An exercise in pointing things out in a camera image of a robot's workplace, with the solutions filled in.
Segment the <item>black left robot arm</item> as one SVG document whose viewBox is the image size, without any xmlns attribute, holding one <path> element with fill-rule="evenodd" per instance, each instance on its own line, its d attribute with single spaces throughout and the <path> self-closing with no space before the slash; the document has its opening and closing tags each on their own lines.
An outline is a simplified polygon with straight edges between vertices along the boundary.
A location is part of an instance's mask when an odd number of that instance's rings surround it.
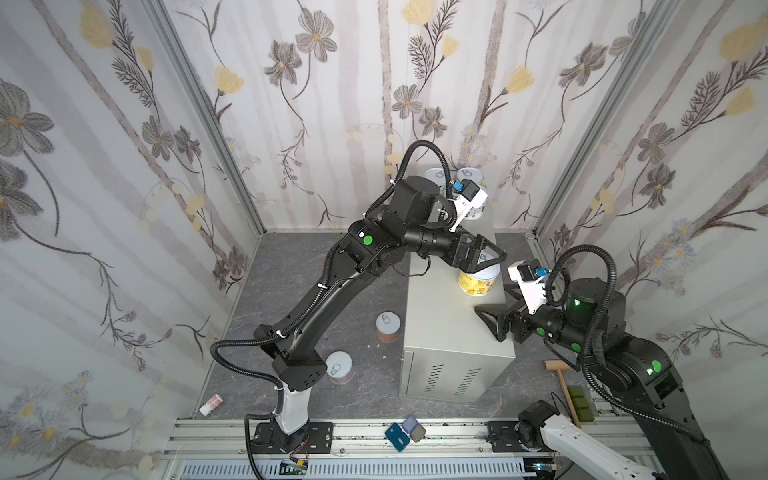
<svg viewBox="0 0 768 480">
<path fill-rule="evenodd" d="M 410 176 L 395 180 L 354 222 L 325 257 L 316 284 L 274 325 L 254 332 L 278 378 L 280 408 L 270 426 L 286 438 L 306 430 L 312 387 L 324 373 L 316 345 L 339 314 L 365 288 L 406 254 L 441 259 L 463 273 L 477 273 L 505 259 L 480 234 L 462 227 L 487 192 L 470 179 L 438 187 Z"/>
</svg>

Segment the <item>brown labelled can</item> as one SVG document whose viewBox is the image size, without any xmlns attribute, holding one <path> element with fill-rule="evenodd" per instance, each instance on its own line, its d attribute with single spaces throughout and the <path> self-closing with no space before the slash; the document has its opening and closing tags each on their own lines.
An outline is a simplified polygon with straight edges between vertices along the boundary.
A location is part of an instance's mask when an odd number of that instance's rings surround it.
<svg viewBox="0 0 768 480">
<path fill-rule="evenodd" d="M 402 321 L 400 317 L 392 312 L 385 311 L 379 314 L 375 321 L 377 336 L 381 342 L 393 343 L 400 336 Z"/>
</svg>

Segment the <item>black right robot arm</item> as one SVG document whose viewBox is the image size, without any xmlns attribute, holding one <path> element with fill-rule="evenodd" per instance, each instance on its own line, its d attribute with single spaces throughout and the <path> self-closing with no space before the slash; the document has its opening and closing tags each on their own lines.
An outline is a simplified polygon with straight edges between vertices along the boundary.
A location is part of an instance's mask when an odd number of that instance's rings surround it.
<svg viewBox="0 0 768 480">
<path fill-rule="evenodd" d="M 594 279 L 572 281 L 559 306 L 530 307 L 512 285 L 516 303 L 506 310 L 482 305 L 476 314 L 488 325 L 511 333 L 517 342 L 533 334 L 546 344 L 576 352 L 590 386 L 615 409 L 638 423 L 671 479 L 724 479 L 727 474 L 690 408 L 683 381 L 672 360 L 656 343 L 626 332 L 626 299 L 613 292 L 594 334 L 588 324 L 606 296 L 607 285 Z"/>
</svg>

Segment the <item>light blue labelled can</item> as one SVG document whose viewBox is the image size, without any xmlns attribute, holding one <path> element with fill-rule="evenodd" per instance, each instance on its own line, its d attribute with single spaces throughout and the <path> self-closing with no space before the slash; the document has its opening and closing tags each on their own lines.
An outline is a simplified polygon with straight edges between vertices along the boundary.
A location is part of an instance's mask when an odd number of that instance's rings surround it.
<svg viewBox="0 0 768 480">
<path fill-rule="evenodd" d="M 425 172 L 424 176 L 436 184 L 441 191 L 446 190 L 446 175 L 442 168 L 430 168 Z"/>
</svg>

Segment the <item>yellow can with silver lid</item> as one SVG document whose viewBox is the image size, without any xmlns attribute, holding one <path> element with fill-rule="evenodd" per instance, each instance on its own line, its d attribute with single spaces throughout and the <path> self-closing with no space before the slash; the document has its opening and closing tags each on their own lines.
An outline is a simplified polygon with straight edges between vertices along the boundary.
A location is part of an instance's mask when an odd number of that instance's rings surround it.
<svg viewBox="0 0 768 480">
<path fill-rule="evenodd" d="M 493 265 L 476 273 L 460 272 L 458 285 L 469 296 L 482 297 L 488 294 L 501 273 L 499 265 Z"/>
</svg>

